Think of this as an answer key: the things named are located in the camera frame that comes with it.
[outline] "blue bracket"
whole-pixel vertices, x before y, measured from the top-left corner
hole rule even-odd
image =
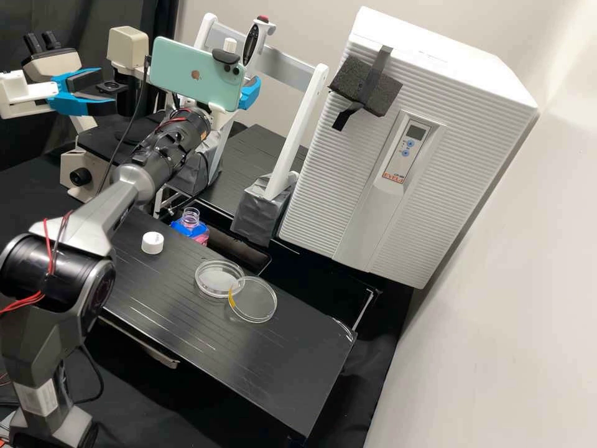
[[[58,94],[46,101],[60,114],[98,116],[116,113],[116,102],[113,98],[78,92],[102,81],[101,68],[82,68],[52,77],[51,81],[58,85]]]
[[[238,108],[247,110],[252,106],[261,90],[261,79],[254,76],[241,89],[241,100],[238,102]]]

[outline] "plastic bottle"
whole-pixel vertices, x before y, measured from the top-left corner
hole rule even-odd
[[[205,223],[199,221],[199,210],[195,207],[187,207],[182,212],[182,217],[170,224],[174,229],[195,240],[197,243],[207,246],[210,237],[210,229]]]

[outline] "mint green iphone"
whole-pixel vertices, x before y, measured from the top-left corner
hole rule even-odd
[[[215,60],[211,53],[165,37],[156,37],[149,81],[201,103],[214,103],[232,112],[238,108],[244,66]]]

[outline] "petri dish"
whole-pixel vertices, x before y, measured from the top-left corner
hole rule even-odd
[[[199,289],[211,297],[224,299],[232,289],[237,294],[243,285],[239,279],[244,272],[238,264],[228,260],[204,261],[195,271],[195,281]]]
[[[278,299],[274,290],[259,277],[238,279],[241,289],[231,291],[228,304],[236,315],[247,322],[261,324],[267,322],[275,313]]]

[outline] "robotic arm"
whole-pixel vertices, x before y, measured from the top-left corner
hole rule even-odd
[[[196,107],[173,111],[113,172],[112,184],[61,218],[14,238],[0,254],[0,305],[41,291],[45,297],[0,319],[2,357],[21,404],[11,421],[13,447],[87,448],[97,427],[68,394],[64,359],[85,341],[108,300],[116,271],[110,238],[130,209],[147,203],[183,167],[211,132],[210,115]],[[60,243],[48,273],[46,235]]]

